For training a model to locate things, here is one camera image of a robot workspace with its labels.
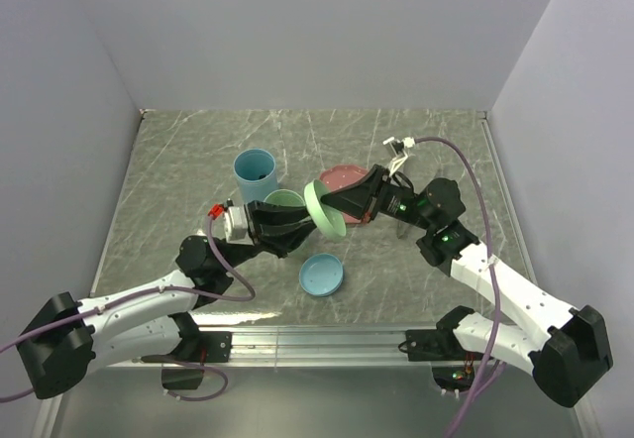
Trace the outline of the green round lid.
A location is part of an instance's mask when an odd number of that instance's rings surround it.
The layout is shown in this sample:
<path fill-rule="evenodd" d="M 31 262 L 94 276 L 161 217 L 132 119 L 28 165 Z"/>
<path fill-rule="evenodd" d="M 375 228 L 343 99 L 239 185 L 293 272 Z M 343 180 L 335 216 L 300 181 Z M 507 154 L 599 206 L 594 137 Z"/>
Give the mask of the green round lid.
<path fill-rule="evenodd" d="M 319 179 L 305 185 L 303 197 L 306 209 L 317 230 L 330 241 L 341 241 L 347 233 L 343 214 L 323 203 L 322 198 L 329 193 L 327 186 Z"/>

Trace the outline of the blue cylindrical container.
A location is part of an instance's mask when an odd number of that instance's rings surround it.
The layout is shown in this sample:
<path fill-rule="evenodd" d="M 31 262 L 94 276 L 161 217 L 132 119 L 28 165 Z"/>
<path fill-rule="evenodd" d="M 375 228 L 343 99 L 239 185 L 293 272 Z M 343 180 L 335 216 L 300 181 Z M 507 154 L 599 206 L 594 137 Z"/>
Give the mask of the blue cylindrical container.
<path fill-rule="evenodd" d="M 278 190 L 276 161 L 266 150 L 249 149 L 241 152 L 235 158 L 233 168 L 244 203 L 264 201 L 271 192 Z M 269 174 L 269 177 L 258 180 L 261 174 Z"/>

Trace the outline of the blue round lid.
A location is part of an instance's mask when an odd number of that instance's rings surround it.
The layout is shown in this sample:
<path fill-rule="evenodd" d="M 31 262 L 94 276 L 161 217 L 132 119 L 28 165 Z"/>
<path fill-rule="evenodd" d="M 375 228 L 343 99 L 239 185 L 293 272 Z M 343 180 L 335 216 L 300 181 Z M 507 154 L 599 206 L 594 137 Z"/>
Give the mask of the blue round lid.
<path fill-rule="evenodd" d="M 299 284 L 308 294 L 326 297 L 335 293 L 344 280 L 342 262 L 330 254 L 317 254 L 307 259 L 299 271 Z"/>

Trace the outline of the green cylindrical container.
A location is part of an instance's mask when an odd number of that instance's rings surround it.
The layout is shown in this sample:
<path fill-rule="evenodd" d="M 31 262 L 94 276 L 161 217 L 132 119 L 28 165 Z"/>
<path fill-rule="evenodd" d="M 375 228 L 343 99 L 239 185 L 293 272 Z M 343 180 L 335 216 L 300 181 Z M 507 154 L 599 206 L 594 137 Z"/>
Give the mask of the green cylindrical container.
<path fill-rule="evenodd" d="M 265 199 L 265 203 L 275 205 L 275 206 L 284 206 L 284 207 L 304 207 L 305 202 L 303 197 L 289 189 L 278 189 L 271 192 Z"/>

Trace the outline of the metal serving tongs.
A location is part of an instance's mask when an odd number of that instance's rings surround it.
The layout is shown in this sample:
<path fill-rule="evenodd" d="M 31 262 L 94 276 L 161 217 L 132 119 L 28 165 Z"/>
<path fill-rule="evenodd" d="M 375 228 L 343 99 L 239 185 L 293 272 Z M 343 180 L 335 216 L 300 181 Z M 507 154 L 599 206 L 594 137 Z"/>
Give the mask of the metal serving tongs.
<path fill-rule="evenodd" d="M 397 239 L 405 238 L 408 234 L 409 229 L 410 229 L 409 224 L 402 221 L 398 221 L 396 225 L 396 238 Z"/>

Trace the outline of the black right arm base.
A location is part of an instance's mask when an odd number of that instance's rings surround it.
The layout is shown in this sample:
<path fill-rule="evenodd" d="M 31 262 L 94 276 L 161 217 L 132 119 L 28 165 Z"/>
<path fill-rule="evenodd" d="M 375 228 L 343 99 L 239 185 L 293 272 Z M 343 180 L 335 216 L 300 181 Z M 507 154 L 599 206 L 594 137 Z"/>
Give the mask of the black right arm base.
<path fill-rule="evenodd" d="M 481 360 L 482 353 L 464 349 L 453 335 L 453 330 L 462 319 L 474 313 L 471 308 L 457 306 L 443 316 L 434 329 L 406 330 L 405 340 L 397 346 L 409 362 L 458 362 L 457 366 L 432 367 L 435 385 L 457 397 L 470 391 L 476 375 L 475 362 Z"/>

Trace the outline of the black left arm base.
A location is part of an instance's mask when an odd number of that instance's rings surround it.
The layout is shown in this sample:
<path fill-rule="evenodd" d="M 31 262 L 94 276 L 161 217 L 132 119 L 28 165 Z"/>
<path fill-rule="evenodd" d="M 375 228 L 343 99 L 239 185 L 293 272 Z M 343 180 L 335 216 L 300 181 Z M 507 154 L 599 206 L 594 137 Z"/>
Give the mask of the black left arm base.
<path fill-rule="evenodd" d="M 182 401 L 203 401 L 221 395 L 229 385 L 227 374 L 218 368 L 227 364 L 232 349 L 233 334 L 229 331 L 202 332 L 195 339 L 185 339 L 169 355 L 140 358 L 142 364 L 161 366 L 160 380 L 164 393 Z M 198 390 L 205 379 L 220 380 L 220 388 L 203 396 L 185 396 L 182 391 Z"/>

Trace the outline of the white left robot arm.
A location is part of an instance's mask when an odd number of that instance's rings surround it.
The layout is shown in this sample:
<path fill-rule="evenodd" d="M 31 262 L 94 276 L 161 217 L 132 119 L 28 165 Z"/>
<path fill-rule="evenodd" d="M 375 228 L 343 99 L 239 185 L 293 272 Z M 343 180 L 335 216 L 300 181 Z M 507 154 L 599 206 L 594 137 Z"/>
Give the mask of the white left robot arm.
<path fill-rule="evenodd" d="M 254 300 L 255 288 L 237 266 L 261 253 L 285 258 L 315 229 L 306 207 L 261 201 L 216 204 L 206 226 L 217 220 L 224 238 L 185 238 L 169 274 L 100 297 L 75 299 L 64 292 L 50 298 L 15 345 L 30 392 L 52 398 L 91 372 L 144 356 L 190 360 L 201 346 L 191 311 L 218 300 Z"/>

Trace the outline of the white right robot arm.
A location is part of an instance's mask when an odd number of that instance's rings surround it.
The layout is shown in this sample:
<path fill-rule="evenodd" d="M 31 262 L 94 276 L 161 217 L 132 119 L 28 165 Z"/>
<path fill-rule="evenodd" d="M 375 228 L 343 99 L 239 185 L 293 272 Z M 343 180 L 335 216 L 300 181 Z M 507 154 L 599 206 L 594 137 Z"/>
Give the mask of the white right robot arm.
<path fill-rule="evenodd" d="M 417 192 L 411 180 L 378 164 L 357 182 L 330 190 L 314 180 L 301 207 L 261 202 L 265 233 L 286 235 L 311 227 L 332 241 L 346 234 L 345 216 L 371 222 L 379 214 L 423 230 L 416 246 L 423 259 L 494 306 L 484 319 L 460 306 L 437 333 L 448 358 L 478 352 L 520 369 L 563 407 L 573 407 L 613 366 L 603 315 L 548 294 L 506 265 L 460 221 L 466 206 L 455 181 L 431 180 Z"/>

